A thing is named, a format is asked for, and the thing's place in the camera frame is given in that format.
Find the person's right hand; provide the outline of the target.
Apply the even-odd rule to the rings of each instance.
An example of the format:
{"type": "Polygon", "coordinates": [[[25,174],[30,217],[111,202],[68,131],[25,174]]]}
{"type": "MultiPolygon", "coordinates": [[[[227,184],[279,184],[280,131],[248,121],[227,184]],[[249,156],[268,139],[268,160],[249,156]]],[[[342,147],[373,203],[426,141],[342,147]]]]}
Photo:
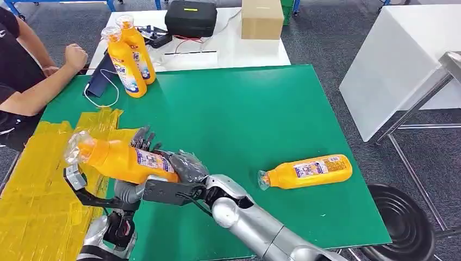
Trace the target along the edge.
{"type": "Polygon", "coordinates": [[[65,66],[78,73],[88,60],[88,54],[78,44],[73,43],[65,48],[65,66]]]}

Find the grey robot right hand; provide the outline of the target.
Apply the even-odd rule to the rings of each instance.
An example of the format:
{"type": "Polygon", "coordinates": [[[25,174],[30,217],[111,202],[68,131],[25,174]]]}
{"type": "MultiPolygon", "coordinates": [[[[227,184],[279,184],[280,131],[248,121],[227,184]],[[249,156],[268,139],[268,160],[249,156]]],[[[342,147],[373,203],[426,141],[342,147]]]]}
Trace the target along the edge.
{"type": "Polygon", "coordinates": [[[207,167],[193,154],[183,150],[170,152],[157,150],[172,165],[182,183],[202,183],[209,175],[207,167]]]}

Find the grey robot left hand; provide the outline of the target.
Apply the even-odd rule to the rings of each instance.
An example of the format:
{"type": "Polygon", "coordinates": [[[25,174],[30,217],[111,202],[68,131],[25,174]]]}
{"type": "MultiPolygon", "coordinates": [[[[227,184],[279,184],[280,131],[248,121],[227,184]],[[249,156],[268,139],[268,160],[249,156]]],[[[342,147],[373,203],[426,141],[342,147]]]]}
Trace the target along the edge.
{"type": "MultiPolygon", "coordinates": [[[[152,141],[155,137],[155,132],[150,131],[150,126],[144,126],[140,128],[134,135],[131,140],[131,147],[141,149],[146,152],[153,152],[154,150],[158,149],[161,146],[161,143],[152,146],[152,141]]],[[[134,204],[141,200],[146,181],[140,184],[134,184],[130,182],[116,180],[114,183],[114,195],[121,199],[125,203],[134,204]]]]}

